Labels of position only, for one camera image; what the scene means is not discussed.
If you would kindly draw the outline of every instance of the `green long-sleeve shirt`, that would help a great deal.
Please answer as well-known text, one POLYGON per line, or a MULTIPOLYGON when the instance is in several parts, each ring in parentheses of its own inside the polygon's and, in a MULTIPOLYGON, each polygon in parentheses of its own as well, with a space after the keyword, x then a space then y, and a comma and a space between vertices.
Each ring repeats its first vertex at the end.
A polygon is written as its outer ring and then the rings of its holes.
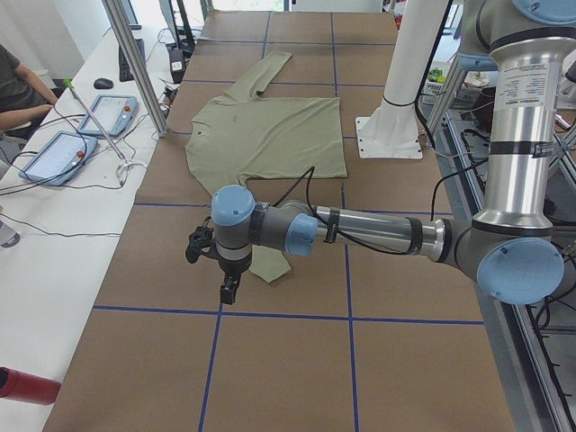
MULTIPOLYGON (((188 166, 210 194, 249 178, 297 178, 311 166, 316 177, 347 175, 339 98, 260 97, 291 56, 273 51, 193 118, 188 166)), ((256 254, 252 268, 268 282, 290 269, 258 255, 273 254, 256 254)))

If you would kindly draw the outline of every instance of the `white table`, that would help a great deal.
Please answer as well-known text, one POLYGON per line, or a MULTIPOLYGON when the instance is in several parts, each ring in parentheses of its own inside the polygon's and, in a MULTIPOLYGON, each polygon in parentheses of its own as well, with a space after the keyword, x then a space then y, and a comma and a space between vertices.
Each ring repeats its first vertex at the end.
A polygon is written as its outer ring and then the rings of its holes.
MULTIPOLYGON (((150 56, 147 70, 157 96, 164 91, 165 84, 160 78, 171 82, 167 51, 162 43, 155 46, 162 24, 145 25, 134 32, 144 39, 146 55, 150 56)), ((118 80, 118 43, 112 31, 105 34, 73 83, 89 104, 99 93, 136 95, 139 110, 129 128, 147 112, 135 82, 118 80), (93 82, 98 77, 110 78, 114 89, 95 90, 93 82)), ((69 91, 56 106, 63 115, 83 112, 69 91)), ((51 112, 46 122, 58 117, 51 112)), ((72 127, 65 122, 52 123, 38 130, 25 150, 40 149, 57 131, 72 131, 72 127)), ((147 117, 128 137, 136 149, 136 159, 150 161, 158 136, 155 132, 147 117)), ((100 140, 97 150, 105 147, 106 142, 100 140)), ((127 156, 131 155, 123 143, 120 147, 127 156)), ((19 157, 16 165, 22 167, 27 160, 28 157, 19 157)), ((69 184, 118 186, 115 177, 118 164, 115 153, 105 151, 91 158, 69 184)), ((5 214, 51 232, 121 233, 145 171, 142 166, 131 168, 126 185, 120 190, 40 186, 0 196, 0 205, 4 206, 5 214)), ((0 188, 24 184, 17 174, 12 167, 0 182, 0 188)), ((19 231, 22 239, 17 246, 0 250, 0 366, 62 381, 118 238, 49 237, 2 220, 19 231)), ((0 399, 0 428, 11 432, 39 431, 50 410, 51 406, 0 399)))

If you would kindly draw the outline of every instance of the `computer mouse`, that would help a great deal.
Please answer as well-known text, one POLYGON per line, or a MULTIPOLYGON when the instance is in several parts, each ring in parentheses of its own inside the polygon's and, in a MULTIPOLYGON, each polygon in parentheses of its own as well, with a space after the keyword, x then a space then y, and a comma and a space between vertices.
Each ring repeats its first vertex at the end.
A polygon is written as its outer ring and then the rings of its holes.
POLYGON ((94 88, 98 90, 108 90, 109 88, 114 87, 114 82, 108 78, 97 78, 94 81, 94 88))

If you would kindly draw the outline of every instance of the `tablet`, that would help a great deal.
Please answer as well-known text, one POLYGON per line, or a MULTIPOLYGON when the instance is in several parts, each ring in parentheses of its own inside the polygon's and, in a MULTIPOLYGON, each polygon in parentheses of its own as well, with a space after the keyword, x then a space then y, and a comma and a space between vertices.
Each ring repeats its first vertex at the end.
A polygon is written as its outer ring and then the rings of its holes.
POLYGON ((76 175, 97 145, 95 137, 58 132, 26 164, 19 176, 42 185, 62 185, 76 175))
MULTIPOLYGON (((137 107, 138 101, 134 96, 100 94, 92 104, 91 110, 108 135, 117 137, 126 130, 137 107)), ((93 137, 103 136, 88 114, 80 122, 78 132, 93 137)))

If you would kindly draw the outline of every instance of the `plastic basket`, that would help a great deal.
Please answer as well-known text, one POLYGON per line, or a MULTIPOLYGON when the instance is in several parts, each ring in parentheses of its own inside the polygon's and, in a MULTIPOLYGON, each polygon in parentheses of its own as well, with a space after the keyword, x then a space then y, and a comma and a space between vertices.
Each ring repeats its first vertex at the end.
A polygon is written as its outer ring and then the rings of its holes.
MULTIPOLYGON (((426 105, 433 105, 436 102, 438 95, 442 93, 442 86, 442 84, 427 81, 426 85, 424 85, 424 96, 422 96, 422 103, 426 105)), ((454 100, 454 108, 472 108, 480 96, 481 91, 482 90, 480 88, 462 87, 458 91, 458 95, 454 100)))

